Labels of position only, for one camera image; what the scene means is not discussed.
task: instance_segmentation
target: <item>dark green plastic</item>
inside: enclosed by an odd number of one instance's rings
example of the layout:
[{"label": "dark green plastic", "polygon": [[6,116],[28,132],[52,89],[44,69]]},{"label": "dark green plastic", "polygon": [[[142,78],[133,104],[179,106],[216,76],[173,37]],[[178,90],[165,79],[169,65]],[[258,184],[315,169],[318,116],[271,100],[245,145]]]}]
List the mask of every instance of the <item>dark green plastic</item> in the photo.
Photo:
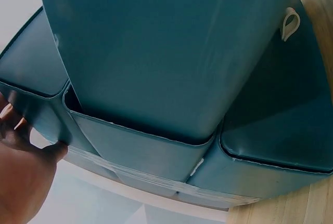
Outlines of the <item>dark green plastic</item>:
[{"label": "dark green plastic", "polygon": [[231,155],[315,172],[333,171],[333,107],[321,52],[300,0],[297,32],[277,32],[224,118]]},{"label": "dark green plastic", "polygon": [[206,142],[288,0],[43,0],[86,114]]},{"label": "dark green plastic", "polygon": [[[273,37],[228,110],[220,139],[188,184],[271,198],[331,173],[333,107],[325,69],[300,0],[291,0],[289,6],[300,15],[299,29],[287,42],[279,32]],[[231,206],[179,197],[196,204]]]},{"label": "dark green plastic", "polygon": [[[71,87],[64,94],[63,102],[81,131],[104,159],[166,179],[186,181],[214,140],[213,135],[204,144],[189,145],[84,115]],[[117,176],[125,184],[145,191],[167,196],[175,193],[123,174],[117,173]]]},{"label": "dark green plastic", "polygon": [[[0,54],[0,92],[47,140],[62,140],[98,155],[62,106],[68,84],[45,12],[38,10]],[[70,155],[75,165],[116,178],[91,161]]]}]

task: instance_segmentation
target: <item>teal plastic bin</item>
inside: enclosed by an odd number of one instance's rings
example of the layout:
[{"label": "teal plastic bin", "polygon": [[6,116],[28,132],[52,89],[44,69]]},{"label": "teal plastic bin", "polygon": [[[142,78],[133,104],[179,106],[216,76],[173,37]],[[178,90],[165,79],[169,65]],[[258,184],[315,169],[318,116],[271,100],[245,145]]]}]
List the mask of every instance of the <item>teal plastic bin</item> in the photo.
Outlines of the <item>teal plastic bin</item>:
[{"label": "teal plastic bin", "polygon": [[[85,115],[72,87],[64,94],[63,103],[104,159],[139,173],[185,182],[215,138],[212,135],[207,142],[192,145]],[[126,174],[117,173],[117,176],[125,184],[148,192],[165,196],[176,193]]]},{"label": "teal plastic bin", "polygon": [[83,112],[208,139],[288,0],[43,0]]},{"label": "teal plastic bin", "polygon": [[[51,142],[62,140],[98,155],[62,106],[68,77],[46,14],[40,8],[0,54],[0,92]],[[112,172],[70,155],[67,159],[108,178]]]},{"label": "teal plastic bin", "polygon": [[300,15],[299,29],[286,42],[276,32],[226,113],[220,138],[187,183],[271,198],[333,172],[333,107],[321,53],[300,0],[289,6]]}]

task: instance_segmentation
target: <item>pull tab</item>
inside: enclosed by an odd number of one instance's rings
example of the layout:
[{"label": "pull tab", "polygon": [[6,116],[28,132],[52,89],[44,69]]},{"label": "pull tab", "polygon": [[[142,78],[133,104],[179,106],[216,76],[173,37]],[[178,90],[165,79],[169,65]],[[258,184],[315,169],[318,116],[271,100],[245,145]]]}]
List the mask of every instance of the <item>pull tab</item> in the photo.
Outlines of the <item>pull tab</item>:
[{"label": "pull tab", "polygon": [[[288,19],[293,17],[293,19],[287,24]],[[287,39],[298,29],[300,26],[301,19],[298,13],[292,8],[287,7],[285,18],[283,20],[283,23],[280,25],[280,33],[281,33],[281,39],[285,42]]]}]

